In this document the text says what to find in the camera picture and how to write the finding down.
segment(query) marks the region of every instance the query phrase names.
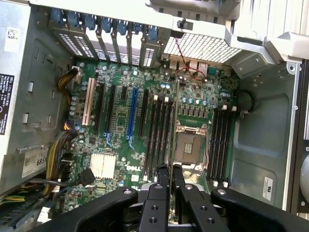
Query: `green circuit board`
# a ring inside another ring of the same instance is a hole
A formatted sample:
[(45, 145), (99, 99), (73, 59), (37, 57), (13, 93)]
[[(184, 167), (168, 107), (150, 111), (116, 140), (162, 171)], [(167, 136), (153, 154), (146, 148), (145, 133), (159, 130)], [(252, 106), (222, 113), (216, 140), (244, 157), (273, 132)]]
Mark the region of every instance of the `green circuit board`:
[[(67, 192), (62, 195), (61, 212), (70, 211), (113, 191), (119, 186), (129, 186), (140, 190), (143, 184), (155, 182), (155, 171), (149, 174), (144, 168), (147, 152), (151, 149), (149, 136), (151, 131), (154, 130), (156, 132), (155, 137), (166, 134), (165, 137), (162, 136), (158, 143), (159, 148), (153, 148), (154, 150), (158, 149), (158, 153), (154, 152), (154, 154), (158, 154), (157, 156), (161, 154), (161, 157), (157, 158), (159, 161), (168, 164), (177, 162), (177, 160), (170, 160), (172, 157), (172, 138), (176, 136), (176, 141), (179, 144), (182, 135), (179, 132), (174, 132), (176, 130), (173, 127), (174, 120), (177, 120), (178, 126), (206, 129), (208, 136), (203, 136), (200, 139), (200, 149), (197, 151), (195, 166), (204, 163), (205, 154), (207, 154), (207, 149), (209, 150), (208, 145), (211, 140), (214, 109), (222, 108), (224, 105), (231, 108), (237, 104), (234, 90), (238, 88), (239, 78), (235, 74), (225, 76), (223, 68), (209, 66), (208, 81), (205, 82), (193, 79), (187, 73), (171, 70), (168, 63), (151, 70), (89, 60), (80, 60), (77, 65), (80, 67), (82, 75), (79, 79), (75, 79), (71, 86), (71, 95), (75, 98), (72, 101), (73, 107), (71, 106), (68, 120), (74, 123), (75, 128), (80, 133), (68, 148), (73, 160), (70, 180), (76, 179), (78, 173), (85, 167), (97, 165), (91, 164), (94, 154), (111, 158), (112, 161), (109, 161), (108, 164), (114, 161), (112, 164), (114, 167), (111, 167), (112, 165), (106, 167), (107, 175), (111, 176), (109, 178), (97, 178), (92, 185), (86, 186), (86, 188), (81, 185), (68, 188)], [(96, 87), (90, 123), (88, 126), (83, 126), (85, 98), (90, 78), (96, 79)], [(181, 79), (178, 93), (177, 79)], [(112, 105), (110, 132), (107, 133), (106, 124), (109, 119), (112, 89), (114, 89), (115, 96)], [(132, 95), (134, 90), (136, 93), (136, 89), (138, 89), (136, 111), (133, 116), (133, 132), (130, 142), (127, 131), (130, 126)], [(142, 110), (146, 90), (148, 91), (148, 101), (144, 110)], [(161, 111), (152, 115), (156, 99), (162, 102)], [(140, 135), (139, 128), (143, 114), (145, 116), (142, 135)], [(184, 146), (186, 146), (185, 149), (188, 153), (194, 149), (192, 145), (187, 143)], [(229, 169), (231, 152), (229, 152), (227, 160), (226, 168)], [(183, 174), (186, 182), (200, 184), (205, 191), (210, 191), (211, 187), (206, 180), (206, 169), (202, 167), (195, 168), (195, 170), (198, 170), (198, 172), (184, 168)]]

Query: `black ram slot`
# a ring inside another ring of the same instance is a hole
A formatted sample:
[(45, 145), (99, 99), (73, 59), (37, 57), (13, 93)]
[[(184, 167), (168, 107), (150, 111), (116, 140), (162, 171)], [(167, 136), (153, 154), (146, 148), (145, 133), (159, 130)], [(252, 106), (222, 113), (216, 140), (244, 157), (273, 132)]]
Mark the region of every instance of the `black ram slot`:
[(164, 125), (165, 125), (165, 121), (166, 121), (166, 118), (165, 118), (165, 112), (166, 112), (166, 109), (167, 109), (167, 103), (163, 103), (163, 106), (162, 106), (162, 114), (160, 116), (160, 130), (158, 131), (157, 133), (157, 137), (156, 137), (156, 159), (155, 159), (155, 164), (154, 164), (154, 169), (156, 170), (156, 167), (158, 166), (159, 164), (159, 161), (160, 161), (160, 154), (161, 154), (161, 143), (162, 143), (162, 138), (163, 138), (163, 132), (164, 132)]
[(153, 103), (152, 109), (151, 109), (151, 117), (150, 117), (150, 124), (149, 124), (149, 132), (148, 132), (148, 143), (146, 148), (146, 154), (145, 154), (145, 162), (144, 162), (144, 172), (145, 174), (148, 174), (149, 172), (149, 154), (150, 154), (150, 147), (152, 143), (152, 134), (153, 134), (153, 124), (154, 124), (154, 117), (155, 117), (155, 109), (157, 106), (157, 102)]
[(126, 86), (122, 86), (122, 90), (121, 90), (121, 100), (126, 100), (126, 93), (127, 93), (127, 87)]
[(168, 106), (168, 111), (167, 111), (167, 118), (166, 118), (166, 126), (165, 126), (165, 132), (164, 132), (164, 139), (163, 139), (163, 149), (162, 149), (162, 154), (161, 154), (161, 160), (160, 162), (163, 163), (164, 162), (164, 157), (165, 157), (165, 151), (166, 151), (166, 146), (168, 144), (168, 136), (169, 136), (169, 127), (171, 125), (171, 123), (173, 123), (173, 121), (170, 121), (171, 118), (171, 112), (172, 112), (172, 105), (173, 103), (170, 102), (169, 106)]
[(139, 137), (143, 136), (144, 132), (145, 118), (147, 113), (148, 94), (149, 90), (145, 89), (143, 96), (143, 103), (141, 105)]
[(156, 115), (155, 115), (155, 122), (154, 122), (154, 128), (153, 128), (153, 142), (151, 144), (151, 149), (150, 149), (150, 165), (149, 165), (149, 176), (153, 177), (156, 167), (154, 168), (154, 163), (155, 163), (155, 147), (156, 147), (156, 141), (157, 141), (157, 133), (159, 130), (159, 120), (160, 120), (160, 115), (161, 115), (161, 107), (162, 107), (162, 101), (158, 100), (158, 107), (156, 109)]
[(220, 153), (218, 156), (218, 171), (215, 173), (215, 177), (218, 181), (221, 181), (222, 169), (224, 164), (224, 156), (225, 156), (225, 141), (226, 141), (226, 133), (227, 133), (227, 125), (228, 125), (228, 111), (223, 112), (223, 128), (222, 128), (222, 139), (220, 140)]
[(229, 113), (228, 116), (228, 122), (227, 122), (227, 132), (226, 132), (226, 141), (225, 141), (225, 156), (223, 158), (223, 168), (222, 168), (222, 176), (221, 178), (224, 179), (226, 176), (226, 162), (227, 162), (227, 155), (228, 155), (228, 145), (230, 142), (230, 131), (231, 131), (231, 123), (232, 123), (232, 118), (235, 117), (233, 113)]
[(105, 127), (106, 133), (111, 132), (112, 115), (114, 111), (115, 97), (116, 97), (116, 86), (112, 85), (111, 93), (110, 93), (110, 102), (109, 102), (108, 111), (107, 111), (107, 119), (106, 119), (106, 127)]
[(213, 161), (214, 161), (214, 151), (215, 151), (215, 143), (217, 139), (217, 130), (218, 130), (218, 117), (219, 111), (215, 110), (214, 111), (214, 116), (213, 116), (213, 122), (212, 122), (212, 132), (211, 132), (211, 147), (210, 147), (210, 152), (209, 152), (209, 162), (208, 162), (208, 167), (207, 167), (207, 177), (208, 179), (211, 178), (211, 173), (213, 169)]
[(220, 158), (220, 153), (222, 152), (221, 149), (221, 141), (222, 141), (222, 129), (223, 129), (223, 119), (224, 119), (224, 113), (223, 111), (219, 112), (219, 127), (218, 127), (218, 137), (217, 137), (217, 141), (216, 141), (216, 150), (214, 153), (214, 166), (213, 166), (213, 170), (212, 170), (212, 178), (217, 180), (217, 172), (218, 172), (218, 167), (219, 167), (219, 158)]
[(97, 112), (96, 112), (96, 122), (95, 122), (95, 131), (97, 136), (100, 134), (100, 129), (102, 125), (103, 118), (103, 109), (104, 109), (104, 93), (105, 93), (105, 84), (100, 85), (100, 92), (98, 94), (98, 103), (97, 103)]

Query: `sticker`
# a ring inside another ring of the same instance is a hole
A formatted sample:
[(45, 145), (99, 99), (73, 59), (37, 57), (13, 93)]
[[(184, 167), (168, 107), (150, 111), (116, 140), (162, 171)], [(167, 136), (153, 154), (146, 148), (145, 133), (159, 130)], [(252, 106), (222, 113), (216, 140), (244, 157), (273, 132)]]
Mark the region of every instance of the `sticker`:
[(5, 52), (18, 52), (19, 51), (19, 39), (20, 39), (20, 29), (7, 28), (4, 51)]
[(59, 185), (56, 185), (56, 186), (54, 187), (54, 189), (53, 189), (52, 192), (59, 192), (59, 191), (60, 191), (60, 186), (59, 186)]
[(265, 177), (264, 179), (264, 188), (263, 188), (263, 197), (270, 201), (272, 191), (272, 179)]
[(139, 175), (132, 175), (131, 176), (131, 181), (132, 182), (138, 182), (140, 180), (140, 176)]
[(22, 178), (46, 167), (48, 149), (28, 151), (25, 154)]
[(0, 73), (0, 135), (5, 134), (14, 76)]

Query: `blue pcie slot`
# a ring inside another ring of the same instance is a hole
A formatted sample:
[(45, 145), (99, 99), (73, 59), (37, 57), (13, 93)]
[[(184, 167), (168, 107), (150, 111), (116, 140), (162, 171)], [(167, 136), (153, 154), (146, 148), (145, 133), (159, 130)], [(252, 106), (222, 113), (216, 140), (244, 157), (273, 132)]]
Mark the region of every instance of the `blue pcie slot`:
[(133, 126), (134, 126), (134, 117), (137, 107), (137, 98), (138, 98), (139, 89), (133, 88), (132, 93), (132, 101), (131, 101), (131, 109), (130, 109), (130, 116), (129, 116), (129, 126), (126, 133), (126, 139), (129, 140), (130, 147), (134, 150), (132, 145), (132, 136), (133, 136)]

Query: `motherboard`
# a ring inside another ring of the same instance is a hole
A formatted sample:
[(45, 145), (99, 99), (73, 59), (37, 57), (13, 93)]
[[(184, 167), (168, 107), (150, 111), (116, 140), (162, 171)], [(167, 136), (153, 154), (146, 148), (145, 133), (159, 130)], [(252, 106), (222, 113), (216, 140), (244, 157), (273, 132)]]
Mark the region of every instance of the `motherboard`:
[(138, 191), (157, 181), (161, 163), (180, 164), (186, 183), (207, 192), (214, 180), (228, 178), (239, 78), (230, 67), (199, 64), (200, 73), (192, 74), (182, 65), (175, 60), (150, 70), (77, 63), (67, 121), (79, 135), (64, 159), (71, 161), (70, 180), (85, 167), (96, 180), (67, 188), (61, 212), (121, 186)]

